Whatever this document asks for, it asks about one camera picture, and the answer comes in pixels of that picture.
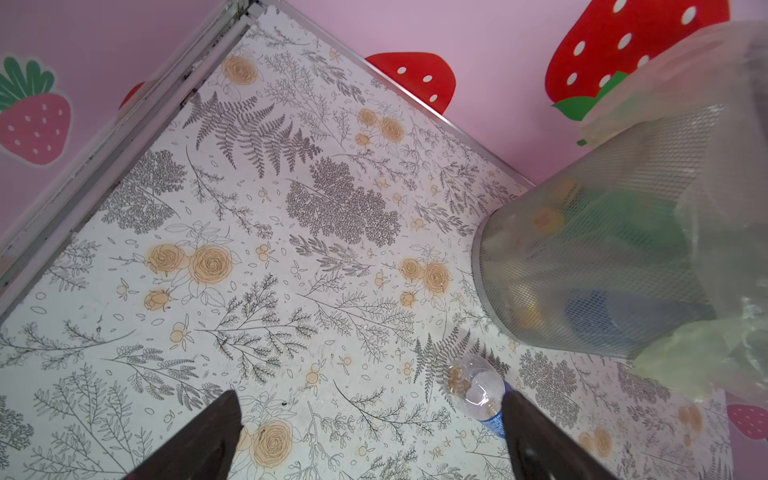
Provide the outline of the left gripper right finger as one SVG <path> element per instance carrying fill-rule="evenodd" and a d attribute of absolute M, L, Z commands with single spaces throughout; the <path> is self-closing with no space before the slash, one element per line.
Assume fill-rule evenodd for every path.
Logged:
<path fill-rule="evenodd" d="M 516 479 L 616 479 L 517 391 L 503 397 L 502 422 Z"/>

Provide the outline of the small bottle blue label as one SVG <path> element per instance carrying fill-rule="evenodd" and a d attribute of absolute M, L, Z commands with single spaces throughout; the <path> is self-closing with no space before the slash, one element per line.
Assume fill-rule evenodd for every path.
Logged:
<path fill-rule="evenodd" d="M 443 387 L 455 408 L 505 437 L 502 400 L 512 387 L 486 359 L 470 353 L 454 359 L 445 371 Z"/>

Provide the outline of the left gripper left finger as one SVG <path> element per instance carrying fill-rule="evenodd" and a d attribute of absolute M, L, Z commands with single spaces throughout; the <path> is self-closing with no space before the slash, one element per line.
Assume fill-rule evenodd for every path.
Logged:
<path fill-rule="evenodd" d="M 125 479 L 227 479 L 241 430 L 237 393 L 225 391 Z"/>

